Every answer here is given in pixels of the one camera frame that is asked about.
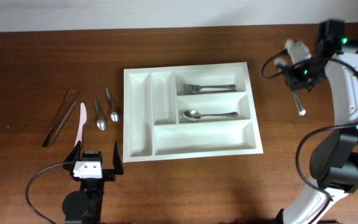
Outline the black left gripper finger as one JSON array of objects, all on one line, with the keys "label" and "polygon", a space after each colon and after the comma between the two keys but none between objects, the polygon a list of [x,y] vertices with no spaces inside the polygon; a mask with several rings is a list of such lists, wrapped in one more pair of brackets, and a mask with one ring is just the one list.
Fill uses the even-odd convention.
[{"label": "black left gripper finger", "polygon": [[124,174],[124,167],[123,162],[121,160],[121,156],[119,153],[119,145],[118,141],[114,143],[114,150],[113,150],[113,167],[115,175],[123,175]]},{"label": "black left gripper finger", "polygon": [[80,151],[82,150],[82,142],[77,141],[71,153],[66,157],[64,162],[75,162],[80,158]]}]

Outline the large steel spoon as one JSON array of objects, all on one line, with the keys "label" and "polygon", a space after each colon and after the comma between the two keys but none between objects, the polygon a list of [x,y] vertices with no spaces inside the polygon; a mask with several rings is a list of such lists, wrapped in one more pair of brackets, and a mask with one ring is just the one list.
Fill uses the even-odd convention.
[{"label": "large steel spoon", "polygon": [[[289,63],[282,57],[278,57],[274,59],[274,66],[279,72],[290,67]],[[299,83],[299,80],[295,77],[293,73],[294,70],[288,70],[287,72],[283,73],[283,75],[285,76],[285,84],[291,90],[299,115],[304,116],[306,114],[306,110],[302,105],[297,94],[297,89],[295,88],[296,85]]]},{"label": "large steel spoon", "polygon": [[213,117],[236,117],[238,116],[237,112],[230,112],[230,113],[219,113],[219,114],[201,114],[197,110],[186,110],[182,113],[184,119],[188,121],[199,121],[201,118],[206,116],[213,116]]}]

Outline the steel fork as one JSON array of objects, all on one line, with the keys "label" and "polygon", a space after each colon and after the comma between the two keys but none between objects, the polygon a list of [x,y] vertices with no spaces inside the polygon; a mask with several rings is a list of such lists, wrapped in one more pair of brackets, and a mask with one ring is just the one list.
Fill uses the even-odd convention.
[{"label": "steel fork", "polygon": [[227,90],[235,90],[236,85],[191,85],[191,84],[182,84],[183,90],[189,91],[201,91],[204,88],[213,88],[213,89],[227,89]]},{"label": "steel fork", "polygon": [[213,91],[195,91],[195,90],[182,90],[177,95],[202,95],[202,94],[215,94],[215,93],[232,93],[237,92],[237,90],[213,90]]}]

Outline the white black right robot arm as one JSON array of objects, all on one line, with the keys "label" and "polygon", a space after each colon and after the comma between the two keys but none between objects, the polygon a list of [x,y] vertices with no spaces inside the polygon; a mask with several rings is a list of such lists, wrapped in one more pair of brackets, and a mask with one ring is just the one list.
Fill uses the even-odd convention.
[{"label": "white black right robot arm", "polygon": [[331,87],[334,124],[324,128],[327,136],[311,155],[305,188],[275,218],[320,223],[336,202],[358,190],[358,39],[345,35],[344,21],[329,19],[318,25],[313,51],[288,40],[271,61],[292,93],[324,80]]}]

